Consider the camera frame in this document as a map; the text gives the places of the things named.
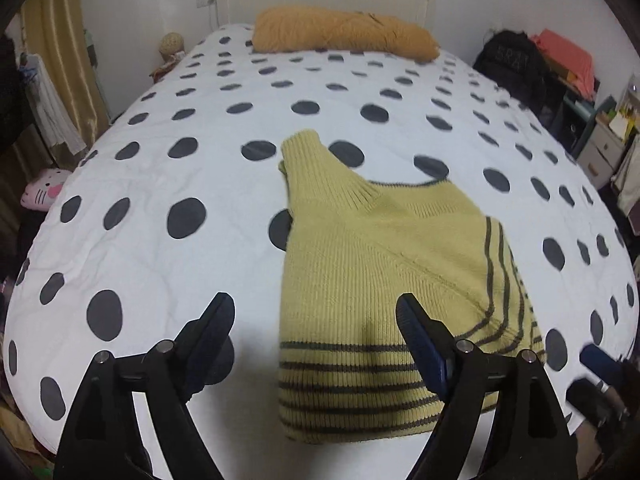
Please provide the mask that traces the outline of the black backpack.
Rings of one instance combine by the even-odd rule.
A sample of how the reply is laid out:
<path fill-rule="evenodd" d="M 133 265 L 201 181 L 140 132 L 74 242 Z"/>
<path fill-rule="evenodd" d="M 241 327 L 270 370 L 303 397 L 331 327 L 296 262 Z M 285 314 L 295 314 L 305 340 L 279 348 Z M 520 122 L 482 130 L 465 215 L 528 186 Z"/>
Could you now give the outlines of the black backpack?
<path fill-rule="evenodd" d="M 560 90 L 550 67 L 525 32 L 509 29 L 497 32 L 484 44 L 473 68 L 506 89 L 537 116 L 560 104 Z"/>

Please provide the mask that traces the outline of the round knitted plush toy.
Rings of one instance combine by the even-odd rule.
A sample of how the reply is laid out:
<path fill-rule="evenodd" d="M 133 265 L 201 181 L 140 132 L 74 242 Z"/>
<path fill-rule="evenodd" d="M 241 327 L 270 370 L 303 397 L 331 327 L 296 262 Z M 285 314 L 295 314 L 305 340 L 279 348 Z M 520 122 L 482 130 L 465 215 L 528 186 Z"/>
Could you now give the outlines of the round knitted plush toy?
<path fill-rule="evenodd" d="M 184 52 L 183 36 L 178 34 L 178 32 L 168 32 L 168 34 L 160 40 L 158 52 L 160 52 L 160 56 L 165 62 L 168 62 L 180 52 Z"/>

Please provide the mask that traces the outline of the coral red bag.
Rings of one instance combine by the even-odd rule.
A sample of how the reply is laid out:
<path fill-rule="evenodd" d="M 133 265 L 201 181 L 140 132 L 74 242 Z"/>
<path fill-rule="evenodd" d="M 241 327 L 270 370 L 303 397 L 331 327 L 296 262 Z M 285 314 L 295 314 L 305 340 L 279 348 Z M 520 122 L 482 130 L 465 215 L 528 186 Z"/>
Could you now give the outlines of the coral red bag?
<path fill-rule="evenodd" d="M 592 55 L 563 36 L 544 29 L 529 37 L 542 56 L 563 80 L 584 99 L 592 101 L 596 96 L 596 76 Z"/>

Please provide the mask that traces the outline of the orange bolster pillow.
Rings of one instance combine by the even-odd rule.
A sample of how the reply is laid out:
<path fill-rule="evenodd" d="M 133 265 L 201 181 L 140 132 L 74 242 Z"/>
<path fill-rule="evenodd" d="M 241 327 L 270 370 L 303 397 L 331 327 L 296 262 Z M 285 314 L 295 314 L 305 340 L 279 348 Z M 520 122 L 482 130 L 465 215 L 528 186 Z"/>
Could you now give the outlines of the orange bolster pillow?
<path fill-rule="evenodd" d="M 256 18 L 253 47 L 260 53 L 311 50 L 384 52 L 416 62 L 439 57 L 430 32 L 394 16 L 316 6 L 274 6 Z"/>

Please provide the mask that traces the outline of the gold yellow curtain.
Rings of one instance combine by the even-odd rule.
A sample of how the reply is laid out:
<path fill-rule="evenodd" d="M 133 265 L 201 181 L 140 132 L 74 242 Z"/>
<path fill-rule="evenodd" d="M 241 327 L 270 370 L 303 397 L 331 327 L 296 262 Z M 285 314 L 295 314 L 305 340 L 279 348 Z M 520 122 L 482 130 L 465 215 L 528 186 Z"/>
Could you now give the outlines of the gold yellow curtain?
<path fill-rule="evenodd" d="M 80 0 L 26 0 L 21 19 L 29 54 L 38 54 L 86 148 L 106 131 L 106 105 L 90 63 Z"/>

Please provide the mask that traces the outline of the hanging grey white garment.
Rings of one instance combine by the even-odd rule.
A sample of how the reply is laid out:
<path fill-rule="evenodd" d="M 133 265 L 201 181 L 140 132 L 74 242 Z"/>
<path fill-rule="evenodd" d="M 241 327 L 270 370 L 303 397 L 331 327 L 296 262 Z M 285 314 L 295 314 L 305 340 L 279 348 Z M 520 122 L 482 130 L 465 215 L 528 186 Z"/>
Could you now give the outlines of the hanging grey white garment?
<path fill-rule="evenodd" d="M 87 145 L 70 119 L 41 56 L 23 53 L 18 69 L 26 84 L 36 126 L 47 148 L 64 145 L 72 155 L 85 151 Z"/>

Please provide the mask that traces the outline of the yellow grey striped knit sweater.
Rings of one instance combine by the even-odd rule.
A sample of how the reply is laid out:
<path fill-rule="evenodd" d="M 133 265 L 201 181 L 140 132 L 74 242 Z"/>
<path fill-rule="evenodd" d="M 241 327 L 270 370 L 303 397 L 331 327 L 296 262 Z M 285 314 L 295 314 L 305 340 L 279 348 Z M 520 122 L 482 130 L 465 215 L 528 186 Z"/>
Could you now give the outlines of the yellow grey striped knit sweater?
<path fill-rule="evenodd" d="M 318 444 L 423 434 L 442 402 L 396 323 L 416 297 L 483 351 L 544 356 L 534 308 L 501 223 L 449 181 L 369 181 L 304 130 L 280 165 L 292 218 L 280 303 L 279 418 Z"/>

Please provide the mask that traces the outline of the white bedside drawer cabinet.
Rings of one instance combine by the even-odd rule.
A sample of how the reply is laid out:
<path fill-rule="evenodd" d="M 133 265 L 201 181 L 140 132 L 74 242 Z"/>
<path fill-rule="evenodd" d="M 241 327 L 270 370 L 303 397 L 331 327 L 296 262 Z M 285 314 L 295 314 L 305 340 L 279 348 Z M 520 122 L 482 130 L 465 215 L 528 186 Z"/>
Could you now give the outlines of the white bedside drawer cabinet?
<path fill-rule="evenodd" d="M 594 188 L 600 190 L 611 182 L 624 148 L 624 142 L 607 125 L 596 122 L 577 159 Z"/>

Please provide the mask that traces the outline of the white black dotted bed cover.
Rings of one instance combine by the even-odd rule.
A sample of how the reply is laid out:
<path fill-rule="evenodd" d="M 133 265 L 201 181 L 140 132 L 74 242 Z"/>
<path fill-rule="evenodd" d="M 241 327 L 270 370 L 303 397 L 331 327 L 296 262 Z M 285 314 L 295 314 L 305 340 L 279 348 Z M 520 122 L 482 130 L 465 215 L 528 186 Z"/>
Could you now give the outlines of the white black dotted bed cover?
<path fill-rule="evenodd" d="M 627 247 L 574 159 L 535 115 L 450 53 L 258 54 L 229 25 L 132 104 L 66 181 L 9 304 L 4 369 L 35 438 L 58 447 L 91 358 L 175 337 L 217 292 L 236 307 L 230 375 L 190 401 L 228 479 L 402 479 L 424 436 L 306 445 L 278 417 L 288 230 L 282 142 L 311 128 L 338 164 L 423 188 L 446 178 L 503 226 L 557 393 L 597 344 L 631 352 Z"/>

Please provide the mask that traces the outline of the pink cat plush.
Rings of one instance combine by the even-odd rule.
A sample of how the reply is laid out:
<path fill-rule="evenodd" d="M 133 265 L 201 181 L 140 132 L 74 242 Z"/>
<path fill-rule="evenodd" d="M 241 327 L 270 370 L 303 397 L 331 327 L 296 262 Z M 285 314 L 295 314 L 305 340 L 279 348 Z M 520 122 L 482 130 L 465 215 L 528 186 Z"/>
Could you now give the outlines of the pink cat plush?
<path fill-rule="evenodd" d="M 26 185 L 20 199 L 21 206 L 33 211 L 48 211 L 71 174 L 64 169 L 43 169 L 35 180 Z"/>

